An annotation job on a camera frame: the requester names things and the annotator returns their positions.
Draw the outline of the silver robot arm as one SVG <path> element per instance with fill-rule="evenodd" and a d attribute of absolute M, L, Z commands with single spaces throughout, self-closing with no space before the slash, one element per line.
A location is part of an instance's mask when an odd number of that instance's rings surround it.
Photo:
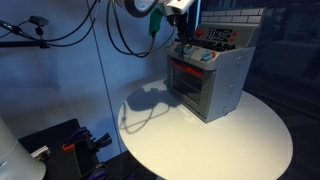
<path fill-rule="evenodd" d="M 187 12 L 195 0 L 115 0 L 115 3 L 135 18 L 150 16 L 149 34 L 154 37 L 160 30 L 160 21 L 167 17 L 178 30 L 182 45 L 189 45 Z"/>

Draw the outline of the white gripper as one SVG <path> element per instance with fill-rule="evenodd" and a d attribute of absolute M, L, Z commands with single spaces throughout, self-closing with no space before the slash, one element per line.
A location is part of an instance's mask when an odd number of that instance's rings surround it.
<path fill-rule="evenodd" d="M 166 16 L 180 15 L 176 17 L 176 28 L 178 30 L 178 38 L 182 45 L 189 45 L 189 35 L 187 28 L 187 17 L 184 14 L 194 0 L 160 0 L 160 9 Z"/>

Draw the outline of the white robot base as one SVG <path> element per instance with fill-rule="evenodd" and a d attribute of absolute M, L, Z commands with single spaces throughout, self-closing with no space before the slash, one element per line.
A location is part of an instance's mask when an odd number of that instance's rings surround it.
<path fill-rule="evenodd" d="M 46 166 L 34 159 L 0 118 L 0 180 L 43 180 Z"/>

